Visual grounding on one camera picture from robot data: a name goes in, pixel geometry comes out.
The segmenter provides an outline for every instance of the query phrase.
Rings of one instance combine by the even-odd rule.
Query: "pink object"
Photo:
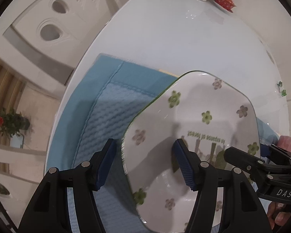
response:
[[[277,146],[291,152],[291,137],[289,136],[280,136]]]

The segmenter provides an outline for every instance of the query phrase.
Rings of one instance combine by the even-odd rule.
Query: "blue placemat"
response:
[[[73,168],[100,151],[108,138],[121,139],[137,113],[175,79],[156,70],[100,55],[61,115],[46,169]],[[94,195],[107,233],[150,232],[137,215],[123,171],[120,145],[105,186]],[[71,190],[68,190],[68,204],[71,227],[76,233],[79,229]]]

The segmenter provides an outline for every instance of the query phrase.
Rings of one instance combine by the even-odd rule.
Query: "red lotus candle holder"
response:
[[[232,0],[214,0],[214,1],[231,13],[233,13],[232,8],[236,7]]]

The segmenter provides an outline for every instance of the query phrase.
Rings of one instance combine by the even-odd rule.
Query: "fingernail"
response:
[[[285,214],[283,212],[279,212],[278,215],[276,216],[276,222],[280,223],[283,220],[283,217],[285,216]]]

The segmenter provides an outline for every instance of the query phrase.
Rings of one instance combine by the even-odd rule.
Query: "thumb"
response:
[[[279,226],[283,226],[290,218],[291,213],[279,212],[276,216],[275,223]]]

